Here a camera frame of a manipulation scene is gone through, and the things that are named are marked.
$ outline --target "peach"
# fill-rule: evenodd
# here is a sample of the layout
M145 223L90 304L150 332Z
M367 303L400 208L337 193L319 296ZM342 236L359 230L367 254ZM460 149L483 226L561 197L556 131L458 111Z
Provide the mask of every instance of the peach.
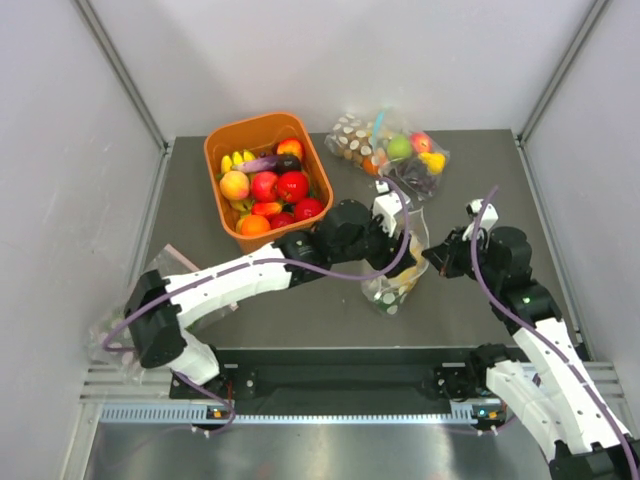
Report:
M242 172L232 170L220 180L220 193L227 200L243 200L249 196L249 178Z

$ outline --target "banana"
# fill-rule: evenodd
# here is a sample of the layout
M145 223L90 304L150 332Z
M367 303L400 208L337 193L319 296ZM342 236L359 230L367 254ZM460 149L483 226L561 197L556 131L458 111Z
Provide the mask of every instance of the banana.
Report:
M224 157L222 157L222 160L220 161L220 172L221 173L227 173L231 170L231 166L233 165L233 162L231 161L231 157L229 155L225 155Z
M244 152L242 152L242 158L244 159L245 162L250 162L252 160L256 159L256 156L251 153L249 150L245 150Z
M244 159L242 158L242 154L240 152L233 152L231 155L231 160L233 160L234 165L242 165L244 163Z
M239 212L250 212L251 207L253 207L253 202L248 198L245 198L244 200L230 200L229 204L231 205L231 208Z

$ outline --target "red apple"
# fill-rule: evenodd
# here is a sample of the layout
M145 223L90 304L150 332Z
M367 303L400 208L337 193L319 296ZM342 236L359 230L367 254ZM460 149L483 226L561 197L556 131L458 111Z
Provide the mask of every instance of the red apple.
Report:
M303 198L300 200L296 207L293 209L293 216L296 222L306 220L307 218L320 215L324 210L324 205L317 198Z
M293 215L291 215L290 213L282 212L274 215L274 217L271 219L271 230L275 230L276 228L280 227L286 227L287 225L291 225L292 223L295 223Z
M300 160L301 162L304 162L304 146L302 145L300 140L295 137L287 138L281 141L278 144L276 153L278 155L290 153L291 155L295 155L296 157L298 157L298 160Z
M278 195L285 202L298 203L308 194L309 180L304 173L287 172L278 179Z
M275 202L278 199L278 176L273 172L260 172L251 182L251 193L259 202Z

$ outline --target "green apple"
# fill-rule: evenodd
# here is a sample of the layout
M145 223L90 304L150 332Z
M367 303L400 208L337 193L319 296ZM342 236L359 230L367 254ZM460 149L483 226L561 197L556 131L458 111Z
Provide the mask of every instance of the green apple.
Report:
M409 139L402 134L395 135L387 147L387 155L390 160L408 158L412 153L413 149L411 148L411 142L409 142Z

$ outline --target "gray table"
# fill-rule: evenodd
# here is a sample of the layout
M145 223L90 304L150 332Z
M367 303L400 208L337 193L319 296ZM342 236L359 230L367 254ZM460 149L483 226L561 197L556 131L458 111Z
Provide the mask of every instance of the gray table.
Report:
M566 312L525 172L508 130L440 131L434 139L451 151L440 190L425 203L432 244L451 228L468 223L465 204L500 185L495 206L500 225L524 230L534 249L534 276ZM369 205L375 195L371 177L312 135L336 200L355 198ZM199 267L209 267L241 251L222 229L203 153L204 137L176 140L152 231L147 258L171 243ZM358 265L341 266L358 272ZM368 304L357 282L325 278L284 292L245 300L238 311L208 328L201 339L219 347L373 347L475 346L513 344L469 279L444 280L427 271L395 318Z

